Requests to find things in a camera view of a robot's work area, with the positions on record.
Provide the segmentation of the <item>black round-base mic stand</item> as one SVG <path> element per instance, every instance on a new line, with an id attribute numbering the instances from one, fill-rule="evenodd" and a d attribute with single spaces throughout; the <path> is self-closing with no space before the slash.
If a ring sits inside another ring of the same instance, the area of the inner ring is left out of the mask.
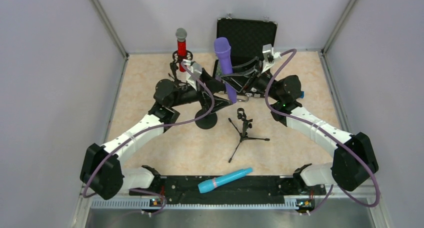
<path id="1" fill-rule="evenodd" d="M 216 113 L 211 113 L 205 116 L 202 119 L 195 121 L 195 124 L 198 128 L 208 130 L 216 126 L 218 122 L 218 116 Z"/>

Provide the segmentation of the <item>purple microphone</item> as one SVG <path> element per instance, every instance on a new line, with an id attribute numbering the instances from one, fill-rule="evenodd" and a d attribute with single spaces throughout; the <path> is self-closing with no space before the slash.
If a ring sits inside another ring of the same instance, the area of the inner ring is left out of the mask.
<path id="1" fill-rule="evenodd" d="M 214 41 L 214 52 L 218 58 L 221 72 L 224 75 L 233 73 L 231 62 L 231 46 L 225 37 L 219 37 Z M 237 102 L 236 90 L 228 83 L 225 83 L 226 93 L 229 100 L 234 104 Z"/>

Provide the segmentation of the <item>black tripod shock-mount stand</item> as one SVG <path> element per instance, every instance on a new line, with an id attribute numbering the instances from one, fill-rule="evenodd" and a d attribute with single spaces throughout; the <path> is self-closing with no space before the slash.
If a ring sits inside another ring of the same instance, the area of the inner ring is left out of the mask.
<path id="1" fill-rule="evenodd" d="M 178 55 L 177 51 L 174 51 L 173 54 L 172 54 L 172 59 L 173 59 L 173 61 L 169 64 L 171 74 L 168 73 L 168 76 L 172 79 L 173 84 L 176 87 L 186 85 L 187 82 L 184 82 L 177 77 L 177 71 L 180 70 L 179 66 L 180 66 L 181 62 L 183 61 L 183 59 L 188 59 L 188 60 L 193 59 L 192 52 L 187 51 L 187 55 L 182 58 L 181 56 Z"/>

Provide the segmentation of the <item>red glitter microphone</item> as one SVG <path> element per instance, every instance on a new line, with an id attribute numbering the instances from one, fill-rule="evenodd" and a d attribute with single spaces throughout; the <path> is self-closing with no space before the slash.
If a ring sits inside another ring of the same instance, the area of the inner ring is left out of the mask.
<path id="1" fill-rule="evenodd" d="M 177 39 L 177 62 L 180 63 L 183 59 L 187 58 L 187 31 L 184 28 L 178 28 L 175 33 Z"/>

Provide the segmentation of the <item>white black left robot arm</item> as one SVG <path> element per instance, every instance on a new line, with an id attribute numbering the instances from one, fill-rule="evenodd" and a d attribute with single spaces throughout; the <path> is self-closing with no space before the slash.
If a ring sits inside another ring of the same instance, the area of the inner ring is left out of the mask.
<path id="1" fill-rule="evenodd" d="M 200 121 L 232 105 L 232 101 L 215 95 L 225 87 L 203 68 L 193 70 L 189 67 L 187 82 L 181 86 L 170 79 L 158 81 L 154 104 L 136 125 L 109 142 L 94 143 L 87 148 L 80 172 L 80 180 L 85 184 L 82 196 L 99 195 L 108 200 L 122 190 L 150 188 L 155 178 L 154 170 L 149 166 L 125 169 L 126 161 L 171 127 Z M 201 104 L 200 115 L 178 122 L 180 113 L 174 107 L 193 102 Z"/>

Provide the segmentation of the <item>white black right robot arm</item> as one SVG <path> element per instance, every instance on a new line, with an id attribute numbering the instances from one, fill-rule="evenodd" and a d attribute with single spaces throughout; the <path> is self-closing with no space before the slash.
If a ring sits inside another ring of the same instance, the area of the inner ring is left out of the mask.
<path id="1" fill-rule="evenodd" d="M 301 184 L 337 185 L 344 191 L 354 191 L 371 180 L 379 191 L 375 176 L 379 165 L 370 138 L 362 132 L 352 134 L 338 129 L 313 115 L 298 101 L 302 96 L 300 78 L 289 75 L 276 80 L 277 76 L 269 71 L 271 66 L 267 61 L 253 59 L 234 67 L 231 74 L 222 74 L 220 79 L 238 93 L 262 94 L 275 121 L 302 133 L 332 157 L 330 163 L 307 164 L 298 169 Z"/>

